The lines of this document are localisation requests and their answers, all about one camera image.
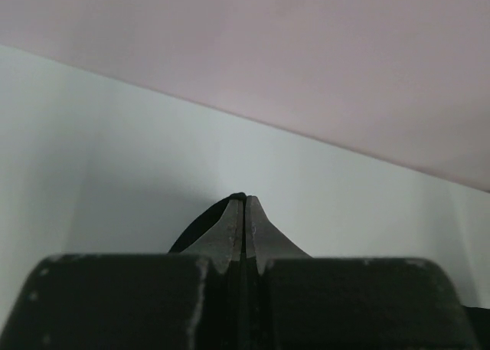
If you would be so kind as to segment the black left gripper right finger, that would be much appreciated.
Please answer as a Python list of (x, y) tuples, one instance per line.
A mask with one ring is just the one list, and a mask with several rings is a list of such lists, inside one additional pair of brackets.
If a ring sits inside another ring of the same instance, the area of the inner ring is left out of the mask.
[(455, 288), (434, 262), (313, 258), (244, 205), (250, 341), (255, 349), (476, 349)]

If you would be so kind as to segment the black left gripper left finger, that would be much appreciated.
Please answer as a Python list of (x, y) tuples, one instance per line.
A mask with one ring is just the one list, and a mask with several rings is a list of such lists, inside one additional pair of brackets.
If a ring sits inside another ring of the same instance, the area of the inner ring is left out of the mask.
[(27, 276), (11, 311), (13, 349), (223, 349), (244, 203), (178, 254), (53, 254)]

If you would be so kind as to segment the black t shirt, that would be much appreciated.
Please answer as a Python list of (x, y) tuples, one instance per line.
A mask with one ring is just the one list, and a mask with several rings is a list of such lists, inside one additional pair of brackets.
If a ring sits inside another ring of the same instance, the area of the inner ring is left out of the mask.
[(246, 199), (247, 195), (245, 193), (238, 192), (211, 205), (186, 227), (168, 252), (170, 254), (178, 254), (186, 250), (220, 220), (230, 201), (245, 203)]

